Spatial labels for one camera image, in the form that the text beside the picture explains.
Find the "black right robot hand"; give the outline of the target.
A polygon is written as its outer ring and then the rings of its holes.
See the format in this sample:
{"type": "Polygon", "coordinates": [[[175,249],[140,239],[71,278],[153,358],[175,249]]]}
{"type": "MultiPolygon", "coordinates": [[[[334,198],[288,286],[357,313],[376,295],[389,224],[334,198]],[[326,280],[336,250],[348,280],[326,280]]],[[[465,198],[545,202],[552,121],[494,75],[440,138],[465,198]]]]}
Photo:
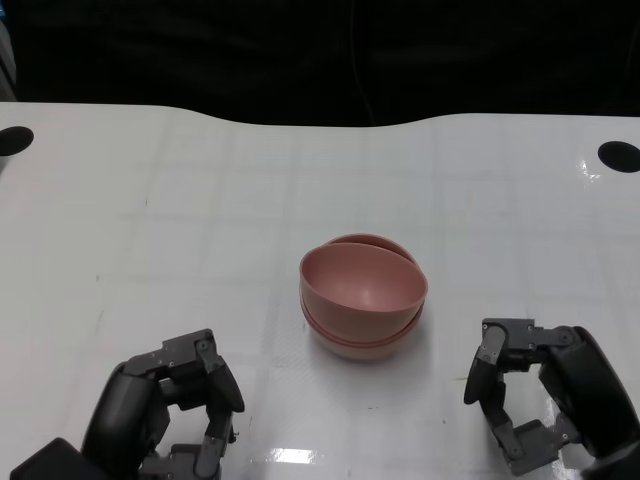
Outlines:
{"type": "Polygon", "coordinates": [[[480,404],[515,476],[558,460],[568,444],[582,445],[594,459],[582,473],[585,479],[639,476],[639,418],[606,355],[582,327],[545,329],[532,319],[484,319],[464,402],[480,404]],[[534,364],[559,413],[551,426],[539,420],[514,426],[504,408],[504,376],[534,364]]]}

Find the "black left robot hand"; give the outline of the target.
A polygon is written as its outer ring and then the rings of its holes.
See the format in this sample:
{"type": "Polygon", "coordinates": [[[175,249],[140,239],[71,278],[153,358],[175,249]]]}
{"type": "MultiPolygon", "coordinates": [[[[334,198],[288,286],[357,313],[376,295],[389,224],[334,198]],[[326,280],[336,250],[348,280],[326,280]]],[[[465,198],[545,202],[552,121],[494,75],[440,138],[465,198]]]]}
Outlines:
{"type": "Polygon", "coordinates": [[[233,416],[245,409],[239,386],[214,335],[204,329],[166,340],[160,349],[120,363],[92,414],[81,453],[113,479],[218,479],[226,448],[236,440],[233,416]],[[204,408],[199,444],[157,453],[169,408],[204,408]]]}

